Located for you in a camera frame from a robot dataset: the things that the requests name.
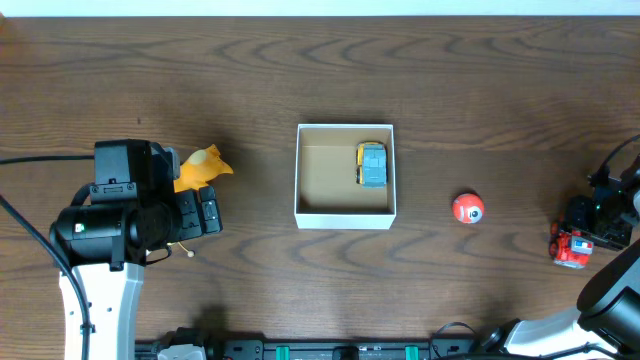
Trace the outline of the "yellow grey toy truck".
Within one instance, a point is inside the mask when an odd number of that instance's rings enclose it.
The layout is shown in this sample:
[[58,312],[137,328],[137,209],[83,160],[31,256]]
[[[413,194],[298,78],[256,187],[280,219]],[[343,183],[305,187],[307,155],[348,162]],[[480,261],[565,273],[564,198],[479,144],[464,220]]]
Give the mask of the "yellow grey toy truck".
[[363,188],[384,188],[387,184],[387,151],[381,142],[365,141],[356,148],[356,182]]

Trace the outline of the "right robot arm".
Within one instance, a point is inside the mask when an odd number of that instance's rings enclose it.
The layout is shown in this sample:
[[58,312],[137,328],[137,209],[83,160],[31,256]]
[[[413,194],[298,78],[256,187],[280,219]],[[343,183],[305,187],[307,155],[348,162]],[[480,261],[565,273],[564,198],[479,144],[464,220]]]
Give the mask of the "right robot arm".
[[514,359],[607,359],[639,357],[639,160],[619,178],[608,163],[589,177],[590,197],[575,196],[550,228],[549,256],[577,266],[571,255],[602,246],[619,254],[585,285],[576,305],[544,319],[514,319],[480,342],[482,352]]

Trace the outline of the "red toy fire truck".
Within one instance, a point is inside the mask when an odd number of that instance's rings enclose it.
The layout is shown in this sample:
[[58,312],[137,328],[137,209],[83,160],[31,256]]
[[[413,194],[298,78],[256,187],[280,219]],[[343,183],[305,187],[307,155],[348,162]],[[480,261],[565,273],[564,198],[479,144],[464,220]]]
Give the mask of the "red toy fire truck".
[[565,231],[558,221],[551,224],[548,252],[556,265],[583,269],[588,264],[594,247],[594,243],[583,238],[580,231]]

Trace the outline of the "red ball toy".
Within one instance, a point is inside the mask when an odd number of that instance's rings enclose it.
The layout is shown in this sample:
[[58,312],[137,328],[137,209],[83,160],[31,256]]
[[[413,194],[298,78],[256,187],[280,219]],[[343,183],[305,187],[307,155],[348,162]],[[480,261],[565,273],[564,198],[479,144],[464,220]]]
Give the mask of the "red ball toy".
[[453,216],[463,224],[479,222],[485,213],[482,199],[473,193],[464,193],[456,197],[452,203]]

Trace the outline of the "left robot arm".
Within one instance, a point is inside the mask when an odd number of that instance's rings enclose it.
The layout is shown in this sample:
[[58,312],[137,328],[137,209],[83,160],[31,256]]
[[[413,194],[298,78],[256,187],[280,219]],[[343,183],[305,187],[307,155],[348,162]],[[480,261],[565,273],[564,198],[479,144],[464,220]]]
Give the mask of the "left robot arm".
[[67,359],[131,359],[136,315],[150,252],[222,229],[216,192],[205,186],[107,202],[87,184],[50,227],[71,271],[59,277]]

